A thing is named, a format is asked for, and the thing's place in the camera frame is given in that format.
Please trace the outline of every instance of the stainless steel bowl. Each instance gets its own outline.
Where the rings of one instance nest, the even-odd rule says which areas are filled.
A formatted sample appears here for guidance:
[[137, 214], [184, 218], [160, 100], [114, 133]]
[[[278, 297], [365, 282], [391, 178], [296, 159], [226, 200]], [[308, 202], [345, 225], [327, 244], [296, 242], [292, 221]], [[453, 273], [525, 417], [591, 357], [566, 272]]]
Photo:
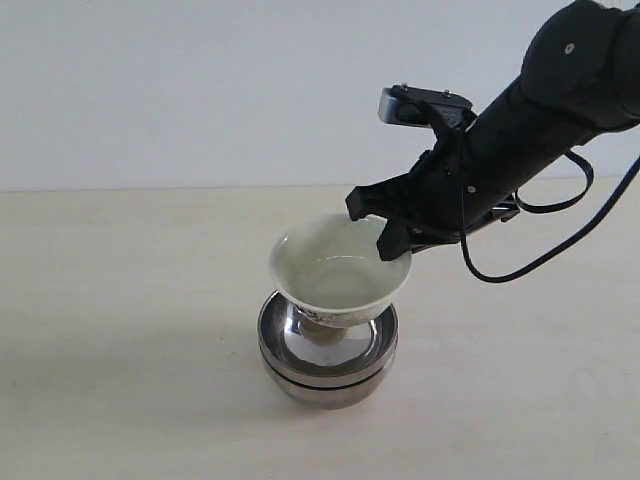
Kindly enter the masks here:
[[368, 397], [391, 368], [397, 342], [393, 305], [369, 323], [330, 328], [274, 292], [258, 318], [269, 375], [290, 397], [319, 408], [344, 408]]

